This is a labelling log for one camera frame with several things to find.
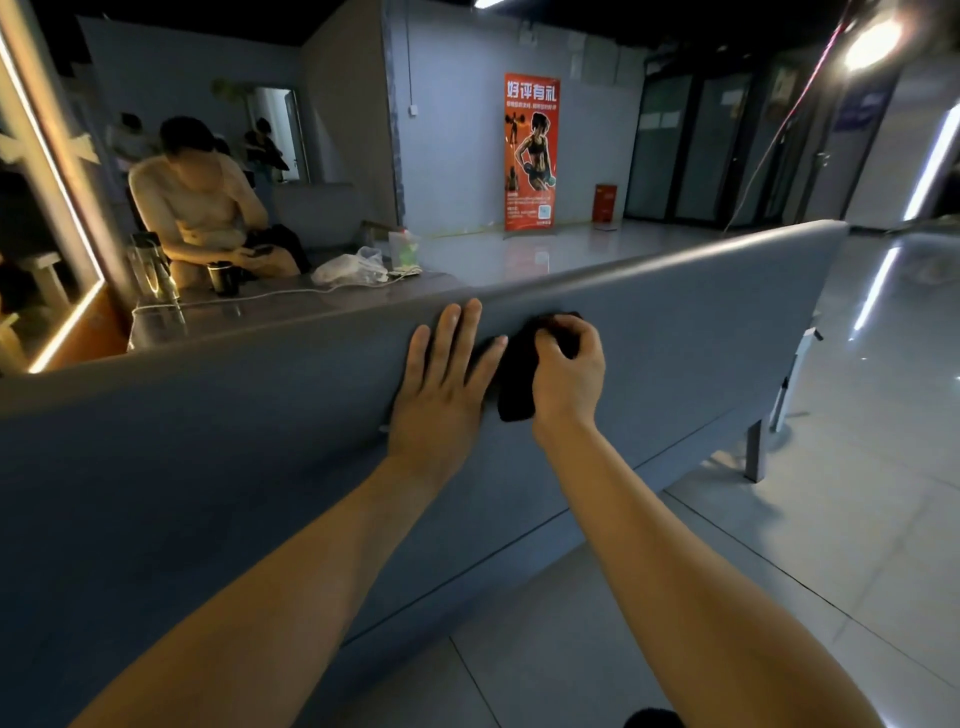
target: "gray wall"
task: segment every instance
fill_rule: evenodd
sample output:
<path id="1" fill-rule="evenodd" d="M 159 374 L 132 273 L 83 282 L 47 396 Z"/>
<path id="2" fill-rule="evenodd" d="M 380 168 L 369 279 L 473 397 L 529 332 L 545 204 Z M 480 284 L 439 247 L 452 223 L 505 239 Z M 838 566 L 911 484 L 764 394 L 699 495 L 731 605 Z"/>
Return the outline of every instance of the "gray wall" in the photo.
<path id="1" fill-rule="evenodd" d="M 325 182 L 351 182 L 378 222 L 396 223 L 380 0 L 347 0 L 300 49 L 306 89 L 336 155 Z"/>
<path id="2" fill-rule="evenodd" d="M 903 69 L 853 193 L 847 222 L 880 230 L 902 224 L 944 117 L 957 103 L 960 54 L 919 59 Z M 941 175 L 955 157 L 956 140 Z M 929 213 L 937 190 L 934 184 L 921 217 Z"/>
<path id="3" fill-rule="evenodd" d="M 151 133 L 170 116 L 196 116 L 236 152 L 250 124 L 241 104 L 210 93 L 214 79 L 302 89 L 300 52 L 292 46 L 100 18 L 79 20 L 110 113 L 114 118 L 121 111 L 136 113 Z M 318 133 L 309 119 L 302 124 L 308 163 L 316 172 Z"/>
<path id="4" fill-rule="evenodd" d="M 535 25 L 537 45 L 528 47 L 519 44 L 515 18 L 424 0 L 386 1 L 404 223 L 411 231 L 439 235 L 502 226 L 508 71 L 561 80 L 557 222 L 588 221 L 598 183 L 619 185 L 615 215 L 622 215 L 644 51 L 590 36 L 583 80 L 573 81 L 569 31 Z M 416 118 L 408 113 L 411 103 L 418 107 Z"/>

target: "black cloth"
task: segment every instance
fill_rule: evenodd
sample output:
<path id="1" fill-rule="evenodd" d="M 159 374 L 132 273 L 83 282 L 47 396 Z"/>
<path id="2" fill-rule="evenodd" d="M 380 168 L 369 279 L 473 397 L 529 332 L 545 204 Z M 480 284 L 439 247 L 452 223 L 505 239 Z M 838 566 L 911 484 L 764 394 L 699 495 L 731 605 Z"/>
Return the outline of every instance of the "black cloth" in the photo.
<path id="1" fill-rule="evenodd" d="M 570 311 L 569 314 L 583 318 L 576 311 Z M 534 338 L 541 328 L 557 339 L 557 345 L 566 358 L 576 358 L 580 351 L 580 337 L 557 324 L 553 314 L 535 316 L 515 336 L 510 337 L 507 350 L 503 352 L 496 369 L 496 386 L 499 390 L 496 411 L 505 423 L 529 420 L 534 416 L 534 374 L 540 364 Z"/>
<path id="2" fill-rule="evenodd" d="M 684 722 L 673 711 L 662 708 L 645 708 L 634 713 L 623 728 L 684 728 Z"/>
<path id="3" fill-rule="evenodd" d="M 287 253 L 293 256 L 294 262 L 300 268 L 301 273 L 307 273 L 310 270 L 310 261 L 306 257 L 306 252 L 300 244 L 297 234 L 287 228 L 285 225 L 273 225 L 264 231 L 253 231 L 247 233 L 247 240 L 244 242 L 245 248 L 259 248 L 262 245 L 273 245 L 283 248 Z"/>

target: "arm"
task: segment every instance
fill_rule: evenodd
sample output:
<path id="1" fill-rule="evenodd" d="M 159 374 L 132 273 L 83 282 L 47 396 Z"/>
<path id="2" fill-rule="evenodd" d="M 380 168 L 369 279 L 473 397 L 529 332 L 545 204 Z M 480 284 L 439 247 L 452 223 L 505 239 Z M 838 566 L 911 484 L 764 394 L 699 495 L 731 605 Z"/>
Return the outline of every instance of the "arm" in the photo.
<path id="1" fill-rule="evenodd" d="M 534 434 L 637 644 L 688 726 L 882 728 L 827 651 L 697 539 L 597 431 L 604 359 L 596 329 L 567 359 L 537 336 Z"/>
<path id="2" fill-rule="evenodd" d="M 224 189 L 240 208 L 244 225 L 248 231 L 260 231 L 270 227 L 267 208 L 256 196 L 240 165 L 226 155 L 219 155 L 224 170 Z"/>
<path id="3" fill-rule="evenodd" d="M 136 202 L 140 219 L 148 231 L 156 233 L 163 252 L 170 259 L 195 265 L 206 265 L 217 260 L 236 262 L 234 259 L 240 255 L 236 251 L 220 251 L 183 242 L 180 228 L 177 227 L 177 218 L 150 177 L 149 171 L 133 169 L 130 175 L 130 192 Z"/>
<path id="4" fill-rule="evenodd" d="M 528 136 L 523 141 L 520 142 L 520 146 L 516 148 L 514 152 L 514 157 L 516 157 L 516 162 L 522 167 L 523 166 L 523 153 L 527 151 L 527 147 L 530 146 L 530 137 Z"/>
<path id="5" fill-rule="evenodd" d="M 553 169 L 550 166 L 550 147 L 547 143 L 546 137 L 543 138 L 543 159 L 546 162 L 547 177 L 553 177 Z"/>
<path id="6" fill-rule="evenodd" d="M 410 342 L 388 455 L 370 477 L 174 627 L 72 723 L 289 726 L 323 675 L 380 569 L 467 459 L 505 341 L 472 374 L 480 302 L 444 311 Z"/>

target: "black object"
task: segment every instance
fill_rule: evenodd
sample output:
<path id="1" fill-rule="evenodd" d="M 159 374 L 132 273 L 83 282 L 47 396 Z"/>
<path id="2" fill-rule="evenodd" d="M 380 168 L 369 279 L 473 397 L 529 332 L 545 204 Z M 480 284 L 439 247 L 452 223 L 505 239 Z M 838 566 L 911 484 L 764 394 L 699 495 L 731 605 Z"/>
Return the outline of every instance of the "black object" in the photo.
<path id="1" fill-rule="evenodd" d="M 213 291 L 218 296 L 236 296 L 240 291 L 240 276 L 236 267 L 227 260 L 218 260 L 206 266 L 210 273 Z"/>
<path id="2" fill-rule="evenodd" d="M 684 722 L 673 711 L 663 708 L 644 708 L 634 713 L 623 728 L 684 728 Z"/>
<path id="3" fill-rule="evenodd" d="M 570 316 L 582 319 L 576 311 Z M 568 328 L 562 327 L 553 319 L 554 314 L 545 314 L 530 319 L 519 333 L 510 339 L 507 350 L 503 352 L 500 366 L 496 370 L 499 394 L 496 411 L 505 423 L 529 420 L 534 416 L 534 374 L 540 358 L 534 337 L 537 331 L 545 328 L 557 340 L 560 351 L 568 359 L 575 358 L 580 352 L 580 337 Z"/>
<path id="4" fill-rule="evenodd" d="M 274 245 L 292 255 L 301 273 L 307 273 L 310 270 L 310 260 L 300 244 L 300 239 L 285 225 L 273 225 L 264 231 L 247 233 L 244 248 L 259 248 L 262 245 Z"/>

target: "doorway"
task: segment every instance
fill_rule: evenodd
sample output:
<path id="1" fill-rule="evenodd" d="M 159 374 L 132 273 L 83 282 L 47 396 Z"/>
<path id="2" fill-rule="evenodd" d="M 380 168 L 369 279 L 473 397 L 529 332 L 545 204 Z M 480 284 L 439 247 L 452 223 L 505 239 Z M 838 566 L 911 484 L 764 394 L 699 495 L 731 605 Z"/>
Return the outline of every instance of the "doorway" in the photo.
<path id="1" fill-rule="evenodd" d="M 303 149 L 297 92 L 292 88 L 257 86 L 251 93 L 248 108 L 251 127 L 261 117 L 270 122 L 274 143 L 290 167 L 288 171 L 277 170 L 276 181 L 310 182 L 310 171 Z"/>

